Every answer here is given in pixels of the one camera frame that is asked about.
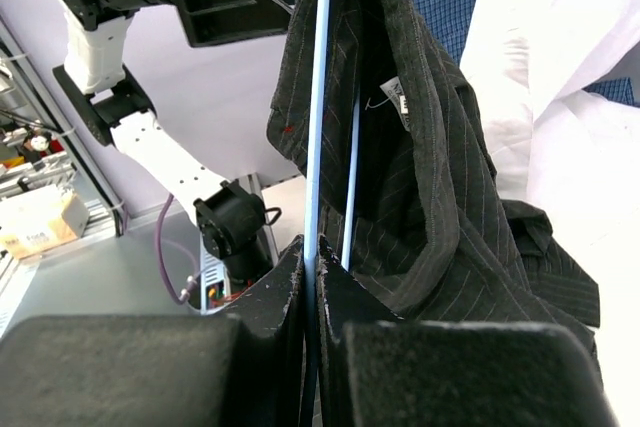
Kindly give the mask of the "blue wire hanger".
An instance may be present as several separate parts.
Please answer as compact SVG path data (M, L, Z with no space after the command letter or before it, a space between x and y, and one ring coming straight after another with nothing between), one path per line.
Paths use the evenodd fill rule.
M303 383L299 424L313 424L315 391L319 360L317 334L316 270L318 259L318 223L324 94L329 46L331 0L317 0L314 57L309 110L305 216L304 216L304 280L306 369Z

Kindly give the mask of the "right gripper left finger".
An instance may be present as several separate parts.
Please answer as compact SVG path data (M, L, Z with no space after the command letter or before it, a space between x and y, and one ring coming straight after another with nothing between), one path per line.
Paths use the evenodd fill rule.
M302 241L209 316L45 316L1 342L5 426L294 426Z

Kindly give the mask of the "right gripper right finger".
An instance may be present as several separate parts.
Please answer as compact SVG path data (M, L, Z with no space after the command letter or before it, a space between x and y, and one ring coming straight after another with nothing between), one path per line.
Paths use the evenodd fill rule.
M612 426L566 329L405 321L318 242L319 397L326 426Z

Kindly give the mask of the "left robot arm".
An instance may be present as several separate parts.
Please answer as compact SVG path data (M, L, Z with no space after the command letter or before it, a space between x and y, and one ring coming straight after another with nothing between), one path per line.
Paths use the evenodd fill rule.
M163 129L152 101L124 64L124 43L135 14L158 5L175 7L194 48L280 35L295 0L60 2L68 48L53 73L86 127L100 144L135 160L174 196L233 281L259 278L272 267L258 238L268 223L263 201L207 169Z

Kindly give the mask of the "black pinstriped shirt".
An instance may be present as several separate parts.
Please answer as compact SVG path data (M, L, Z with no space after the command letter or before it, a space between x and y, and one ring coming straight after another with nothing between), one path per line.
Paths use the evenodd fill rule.
M591 331L536 292L496 191L474 91L412 0L331 0L320 228L391 310L443 322L545 322Z

